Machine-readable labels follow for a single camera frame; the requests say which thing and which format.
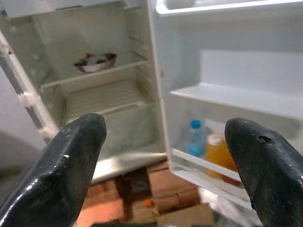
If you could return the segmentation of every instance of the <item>refrigerator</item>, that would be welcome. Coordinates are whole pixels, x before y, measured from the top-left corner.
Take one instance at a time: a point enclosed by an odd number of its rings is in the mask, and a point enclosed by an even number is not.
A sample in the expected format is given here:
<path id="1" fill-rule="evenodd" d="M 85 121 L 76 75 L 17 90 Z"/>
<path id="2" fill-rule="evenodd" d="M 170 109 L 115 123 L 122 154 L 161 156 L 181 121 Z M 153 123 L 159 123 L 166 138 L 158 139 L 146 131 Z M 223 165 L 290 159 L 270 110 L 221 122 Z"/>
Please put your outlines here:
<path id="1" fill-rule="evenodd" d="M 234 117 L 303 154 L 303 1 L 0 0 L 1 66 L 47 143 L 99 113 L 107 140 L 93 183 L 168 158 L 171 172 L 251 209 L 239 174 L 187 153 L 189 123 Z M 84 73 L 87 53 L 117 55 Z"/>

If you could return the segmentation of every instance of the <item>water bottle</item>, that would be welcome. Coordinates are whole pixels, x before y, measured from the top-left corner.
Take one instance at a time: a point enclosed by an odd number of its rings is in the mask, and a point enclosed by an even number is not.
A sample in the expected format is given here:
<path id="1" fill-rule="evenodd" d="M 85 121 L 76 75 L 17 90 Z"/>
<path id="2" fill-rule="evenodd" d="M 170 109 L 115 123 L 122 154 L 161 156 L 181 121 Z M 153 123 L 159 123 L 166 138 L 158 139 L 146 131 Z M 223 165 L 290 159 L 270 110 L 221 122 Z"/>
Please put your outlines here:
<path id="1" fill-rule="evenodd" d="M 191 121 L 191 129 L 187 139 L 187 152 L 195 157 L 205 154 L 206 130 L 199 120 Z"/>

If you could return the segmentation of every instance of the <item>blue bottle cap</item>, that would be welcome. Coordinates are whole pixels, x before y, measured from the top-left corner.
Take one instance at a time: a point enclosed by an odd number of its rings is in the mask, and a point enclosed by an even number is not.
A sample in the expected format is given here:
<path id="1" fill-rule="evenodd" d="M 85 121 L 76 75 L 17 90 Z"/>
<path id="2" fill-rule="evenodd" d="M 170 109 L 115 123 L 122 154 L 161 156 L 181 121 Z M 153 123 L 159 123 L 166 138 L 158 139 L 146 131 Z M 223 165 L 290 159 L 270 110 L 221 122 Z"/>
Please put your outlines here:
<path id="1" fill-rule="evenodd" d="M 199 121 L 199 120 L 191 121 L 191 128 L 192 129 L 200 129 L 201 128 L 201 121 Z"/>

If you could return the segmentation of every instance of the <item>orange object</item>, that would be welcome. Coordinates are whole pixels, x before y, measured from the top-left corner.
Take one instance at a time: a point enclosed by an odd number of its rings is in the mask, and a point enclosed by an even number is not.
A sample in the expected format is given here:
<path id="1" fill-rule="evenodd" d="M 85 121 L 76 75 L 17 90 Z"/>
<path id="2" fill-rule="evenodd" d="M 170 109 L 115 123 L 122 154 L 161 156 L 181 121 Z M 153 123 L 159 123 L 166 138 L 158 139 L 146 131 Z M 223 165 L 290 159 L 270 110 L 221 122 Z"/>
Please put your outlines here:
<path id="1" fill-rule="evenodd" d="M 151 208 L 151 207 L 153 207 L 153 202 L 152 202 L 151 199 L 146 199 L 146 200 L 144 201 L 144 204 L 145 204 L 145 207 L 146 207 L 146 208 Z"/>
<path id="2" fill-rule="evenodd" d="M 223 136 L 212 134 L 208 137 L 206 144 L 206 159 L 209 162 L 223 166 L 233 171 L 238 171 L 232 156 L 229 153 Z M 222 174 L 208 170 L 208 175 L 214 178 L 224 178 Z"/>

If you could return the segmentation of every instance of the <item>food container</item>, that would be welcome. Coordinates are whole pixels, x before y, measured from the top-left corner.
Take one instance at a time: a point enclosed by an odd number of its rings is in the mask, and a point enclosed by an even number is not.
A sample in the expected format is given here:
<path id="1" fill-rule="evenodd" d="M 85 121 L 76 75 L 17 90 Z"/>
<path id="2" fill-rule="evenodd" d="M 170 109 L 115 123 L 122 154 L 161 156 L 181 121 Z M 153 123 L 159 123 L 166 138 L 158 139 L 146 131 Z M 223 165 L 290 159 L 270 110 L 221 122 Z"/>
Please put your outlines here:
<path id="1" fill-rule="evenodd" d="M 96 72 L 106 70 L 114 66 L 117 55 L 105 53 L 102 55 L 86 54 L 86 57 L 74 64 L 81 72 Z"/>

